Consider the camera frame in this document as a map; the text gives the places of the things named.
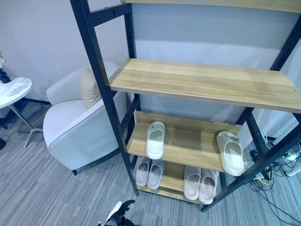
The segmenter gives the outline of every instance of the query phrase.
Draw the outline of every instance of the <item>shelf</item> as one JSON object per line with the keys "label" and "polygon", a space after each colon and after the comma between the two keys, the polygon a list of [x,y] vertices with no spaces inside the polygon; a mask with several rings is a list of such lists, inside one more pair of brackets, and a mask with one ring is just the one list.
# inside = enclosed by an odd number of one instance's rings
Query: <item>shelf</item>
{"label": "shelf", "polygon": [[301,12],[300,0],[121,0],[124,3],[164,3],[209,6],[259,8],[286,12]]}
{"label": "shelf", "polygon": [[179,199],[179,200],[183,200],[183,201],[186,201],[186,202],[192,202],[192,203],[203,205],[203,203],[199,199],[189,200],[185,197],[183,192],[178,192],[178,191],[170,190],[170,189],[167,189],[167,188],[159,187],[156,190],[151,190],[147,186],[144,186],[144,187],[138,187],[138,189],[141,190],[141,191],[145,191],[145,192],[160,194],[160,195],[167,196],[167,197],[170,197],[170,198]]}
{"label": "shelf", "polygon": [[191,120],[137,111],[137,124],[127,145],[130,154],[146,156],[146,131],[154,121],[165,124],[164,161],[223,172],[216,134],[237,134],[241,126]]}
{"label": "shelf", "polygon": [[185,197],[184,191],[184,171],[185,166],[166,162],[164,174],[160,183],[160,187],[156,190],[151,190],[147,186],[138,187],[139,190],[160,194],[170,198],[180,199],[187,202],[203,204],[199,199],[194,201],[189,200]]}
{"label": "shelf", "polygon": [[115,91],[301,113],[301,92],[276,71],[128,59],[110,84]]}

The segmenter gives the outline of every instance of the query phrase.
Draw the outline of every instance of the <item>white clog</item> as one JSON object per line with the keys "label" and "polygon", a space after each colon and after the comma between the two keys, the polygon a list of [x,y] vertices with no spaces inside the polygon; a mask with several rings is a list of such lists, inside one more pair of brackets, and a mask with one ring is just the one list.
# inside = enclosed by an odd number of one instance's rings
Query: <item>white clog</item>
{"label": "white clog", "polygon": [[151,161],[149,178],[147,181],[147,187],[151,190],[155,190],[160,186],[161,179],[165,170],[165,162],[162,160]]}
{"label": "white clog", "polygon": [[151,123],[147,129],[146,154],[150,159],[160,159],[164,154],[165,126],[160,121]]}
{"label": "white clog", "polygon": [[198,198],[201,168],[186,166],[184,173],[184,195],[189,200]]}
{"label": "white clog", "polygon": [[204,204],[213,202],[216,194],[216,186],[219,172],[202,169],[201,181],[199,185],[198,198]]}
{"label": "white clog", "polygon": [[221,154],[223,169],[233,176],[240,176],[245,171],[240,140],[233,133],[222,131],[216,136]]}
{"label": "white clog", "polygon": [[135,165],[134,173],[136,178],[136,184],[138,186],[145,186],[149,177],[149,171],[151,168],[151,160],[147,157],[139,156]]}

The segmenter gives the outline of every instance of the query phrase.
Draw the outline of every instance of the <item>white armchair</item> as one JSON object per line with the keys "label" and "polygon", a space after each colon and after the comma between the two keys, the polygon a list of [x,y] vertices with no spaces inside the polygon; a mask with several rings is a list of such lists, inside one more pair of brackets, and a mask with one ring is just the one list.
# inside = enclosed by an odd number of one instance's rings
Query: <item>white armchair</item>
{"label": "white armchair", "polygon": [[[110,77],[117,65],[105,62]],[[43,133],[50,153],[76,175],[76,169],[111,153],[118,144],[103,100],[87,110],[80,93],[81,69],[48,88],[53,105],[46,113]],[[126,114],[125,93],[114,97],[119,121]]]}

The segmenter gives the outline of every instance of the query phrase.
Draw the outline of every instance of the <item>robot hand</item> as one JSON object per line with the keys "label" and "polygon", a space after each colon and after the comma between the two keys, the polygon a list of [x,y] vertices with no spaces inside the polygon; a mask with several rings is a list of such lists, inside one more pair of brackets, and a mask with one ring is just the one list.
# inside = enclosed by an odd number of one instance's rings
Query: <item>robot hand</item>
{"label": "robot hand", "polygon": [[104,226],[139,226],[124,217],[132,203],[135,203],[135,200],[128,200],[125,203],[118,202],[109,214]]}

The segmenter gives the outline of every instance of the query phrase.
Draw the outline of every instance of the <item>beige cushion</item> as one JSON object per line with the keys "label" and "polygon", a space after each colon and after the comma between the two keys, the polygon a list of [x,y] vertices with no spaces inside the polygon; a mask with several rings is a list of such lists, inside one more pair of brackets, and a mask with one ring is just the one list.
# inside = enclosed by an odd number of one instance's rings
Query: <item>beige cushion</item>
{"label": "beige cushion", "polygon": [[95,77],[86,66],[83,67],[80,76],[80,92],[87,109],[102,98]]}

